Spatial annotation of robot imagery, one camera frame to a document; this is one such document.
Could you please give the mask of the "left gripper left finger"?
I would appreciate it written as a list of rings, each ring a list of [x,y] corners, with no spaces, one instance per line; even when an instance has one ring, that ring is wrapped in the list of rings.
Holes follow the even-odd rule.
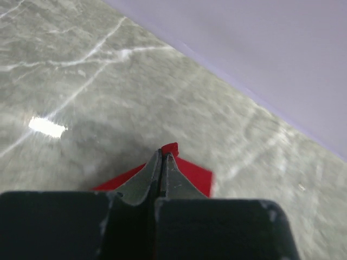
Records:
[[[112,191],[1,194],[1,259],[151,259],[162,156]]]

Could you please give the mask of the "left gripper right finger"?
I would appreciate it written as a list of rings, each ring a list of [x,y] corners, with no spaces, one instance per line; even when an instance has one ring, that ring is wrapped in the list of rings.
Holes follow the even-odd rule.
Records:
[[[283,209],[265,199],[210,199],[163,159],[155,201],[157,259],[299,259]]]

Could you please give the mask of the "red t shirt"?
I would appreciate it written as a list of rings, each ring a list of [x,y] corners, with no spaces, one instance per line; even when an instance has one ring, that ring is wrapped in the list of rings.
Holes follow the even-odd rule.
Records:
[[[161,147],[162,155],[171,152],[177,163],[178,169],[183,175],[206,197],[211,197],[211,187],[213,184],[212,171],[200,167],[192,162],[179,157],[178,143],[170,143]],[[130,178],[135,176],[146,164],[139,165],[121,175],[114,177],[96,187],[91,188],[93,191],[110,191],[115,190]]]

